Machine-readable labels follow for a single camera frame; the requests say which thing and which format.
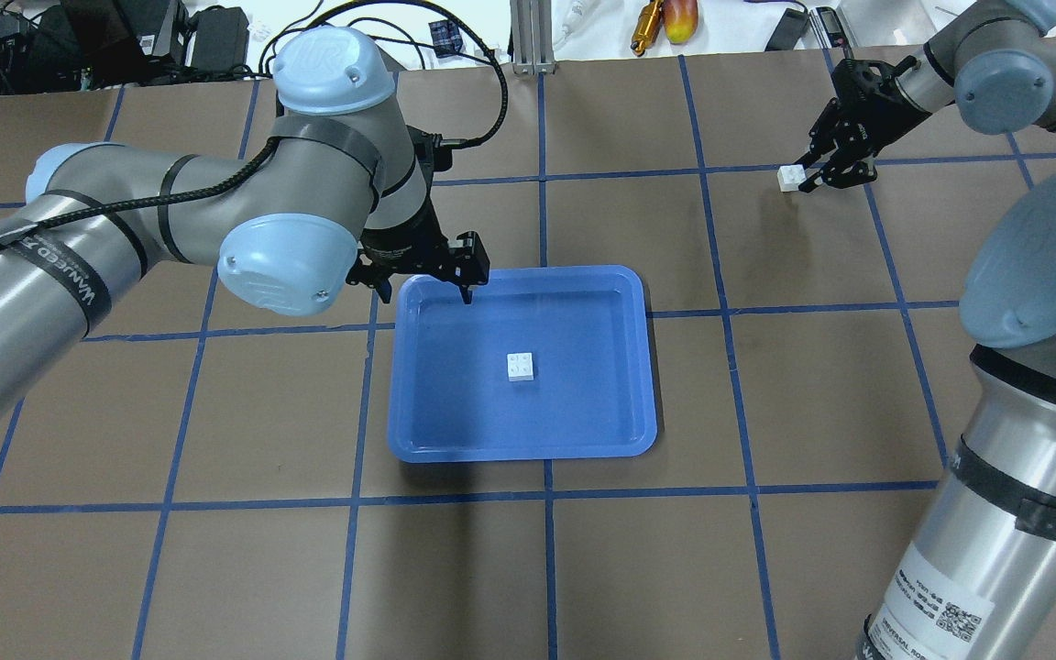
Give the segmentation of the white block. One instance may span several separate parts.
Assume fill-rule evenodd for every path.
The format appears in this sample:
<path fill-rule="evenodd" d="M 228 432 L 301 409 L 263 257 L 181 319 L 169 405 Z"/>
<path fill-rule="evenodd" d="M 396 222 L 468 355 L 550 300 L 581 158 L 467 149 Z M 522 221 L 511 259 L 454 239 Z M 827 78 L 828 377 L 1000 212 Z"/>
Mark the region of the white block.
<path fill-rule="evenodd" d="M 808 172 L 800 164 L 784 164 L 776 171 L 776 184 L 781 193 L 799 192 L 808 180 Z"/>
<path fill-rule="evenodd" d="M 535 377 L 532 352 L 515 352 L 506 356 L 507 379 L 510 381 L 532 381 Z"/>

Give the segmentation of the blue plastic tray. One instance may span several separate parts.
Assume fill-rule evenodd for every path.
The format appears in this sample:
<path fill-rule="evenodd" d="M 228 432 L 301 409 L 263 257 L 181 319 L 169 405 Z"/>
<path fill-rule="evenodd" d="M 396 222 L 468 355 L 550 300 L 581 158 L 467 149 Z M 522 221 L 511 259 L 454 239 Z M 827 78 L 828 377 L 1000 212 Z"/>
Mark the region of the blue plastic tray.
<path fill-rule="evenodd" d="M 495 269 L 470 305 L 419 275 L 395 304 L 386 444 L 399 460 L 634 457 L 656 442 L 648 314 L 631 269 Z M 515 352 L 532 352 L 532 381 L 507 379 Z"/>

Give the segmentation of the black power adapter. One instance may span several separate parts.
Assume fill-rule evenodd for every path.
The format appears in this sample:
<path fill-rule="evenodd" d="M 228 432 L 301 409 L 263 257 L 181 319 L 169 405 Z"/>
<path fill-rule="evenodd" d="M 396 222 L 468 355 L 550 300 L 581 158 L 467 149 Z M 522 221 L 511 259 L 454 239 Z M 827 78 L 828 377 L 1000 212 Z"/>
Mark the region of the black power adapter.
<path fill-rule="evenodd" d="M 765 51 L 795 50 L 809 26 L 809 14 L 795 8 L 785 8 L 774 32 L 768 38 Z"/>

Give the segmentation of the mango fruit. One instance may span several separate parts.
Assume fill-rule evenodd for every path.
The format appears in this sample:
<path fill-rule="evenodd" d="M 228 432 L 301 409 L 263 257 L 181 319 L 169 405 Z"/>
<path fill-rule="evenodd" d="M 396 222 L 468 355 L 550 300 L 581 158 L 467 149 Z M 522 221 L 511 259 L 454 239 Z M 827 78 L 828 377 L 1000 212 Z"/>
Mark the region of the mango fruit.
<path fill-rule="evenodd" d="M 689 43 L 699 30 L 699 1 L 664 1 L 663 20 L 664 33 L 672 45 Z"/>

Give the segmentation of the brown paper table mat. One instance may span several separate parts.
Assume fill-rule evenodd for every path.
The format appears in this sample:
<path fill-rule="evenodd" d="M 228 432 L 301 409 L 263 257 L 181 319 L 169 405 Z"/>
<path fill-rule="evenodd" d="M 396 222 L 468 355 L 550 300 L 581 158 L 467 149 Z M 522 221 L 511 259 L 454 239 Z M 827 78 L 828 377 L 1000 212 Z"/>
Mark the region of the brown paper table mat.
<path fill-rule="evenodd" d="M 393 306 L 152 268 L 0 418 L 0 659 L 847 657 L 979 398 L 964 276 L 1056 135 L 946 108 L 868 187 L 781 193 L 831 61 L 512 76 L 436 180 L 496 268 L 641 277 L 641 456 L 403 464 Z"/>

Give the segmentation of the aluminium frame post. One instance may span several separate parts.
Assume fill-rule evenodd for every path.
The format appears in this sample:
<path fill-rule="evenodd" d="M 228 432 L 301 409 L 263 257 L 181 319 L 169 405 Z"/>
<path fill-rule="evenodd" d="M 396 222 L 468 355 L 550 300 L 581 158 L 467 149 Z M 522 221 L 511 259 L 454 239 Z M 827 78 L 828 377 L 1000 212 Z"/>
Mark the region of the aluminium frame post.
<path fill-rule="evenodd" d="M 517 76 L 553 74 L 553 1 L 512 0 L 510 58 Z"/>

